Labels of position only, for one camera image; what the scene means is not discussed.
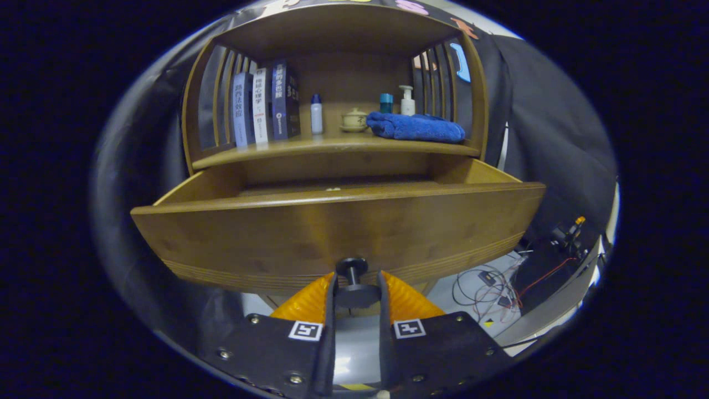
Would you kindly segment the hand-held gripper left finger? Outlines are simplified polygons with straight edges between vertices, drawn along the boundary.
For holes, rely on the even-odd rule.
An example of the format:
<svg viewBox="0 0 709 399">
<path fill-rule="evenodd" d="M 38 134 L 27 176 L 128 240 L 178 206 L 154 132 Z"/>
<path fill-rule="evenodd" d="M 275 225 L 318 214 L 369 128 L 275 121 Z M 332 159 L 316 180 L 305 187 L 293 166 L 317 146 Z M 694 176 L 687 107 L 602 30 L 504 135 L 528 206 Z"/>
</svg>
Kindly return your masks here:
<svg viewBox="0 0 709 399">
<path fill-rule="evenodd" d="M 329 273 L 292 298 L 300 311 L 243 316 L 203 349 L 203 361 L 261 398 L 331 397 L 337 288 L 337 276 Z"/>
</svg>

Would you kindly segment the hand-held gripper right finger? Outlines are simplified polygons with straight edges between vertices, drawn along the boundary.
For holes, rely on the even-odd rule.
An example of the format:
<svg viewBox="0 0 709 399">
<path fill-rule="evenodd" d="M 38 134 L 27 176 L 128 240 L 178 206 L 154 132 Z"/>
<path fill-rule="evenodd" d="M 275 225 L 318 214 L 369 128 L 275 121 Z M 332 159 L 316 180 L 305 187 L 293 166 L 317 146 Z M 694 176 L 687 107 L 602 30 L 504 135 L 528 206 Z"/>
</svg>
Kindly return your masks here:
<svg viewBox="0 0 709 399">
<path fill-rule="evenodd" d="M 381 386 L 392 396 L 456 396 L 512 367 L 512 357 L 465 311 L 444 313 L 380 271 Z"/>
</svg>

